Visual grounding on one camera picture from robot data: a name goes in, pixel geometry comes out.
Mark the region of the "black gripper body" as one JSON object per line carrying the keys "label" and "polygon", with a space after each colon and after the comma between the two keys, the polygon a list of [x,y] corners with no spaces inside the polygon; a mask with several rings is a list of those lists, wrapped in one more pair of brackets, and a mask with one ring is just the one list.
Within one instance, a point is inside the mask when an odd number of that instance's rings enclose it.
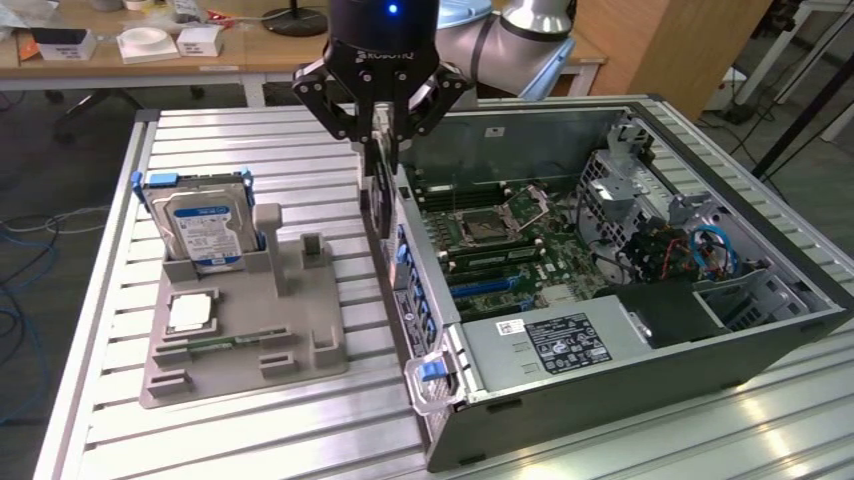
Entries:
{"label": "black gripper body", "polygon": [[324,65],[355,102],[343,118],[347,138],[363,143],[378,103],[391,105],[394,136],[409,140],[441,118],[441,88],[413,97],[441,71],[435,47],[437,1],[332,1]]}

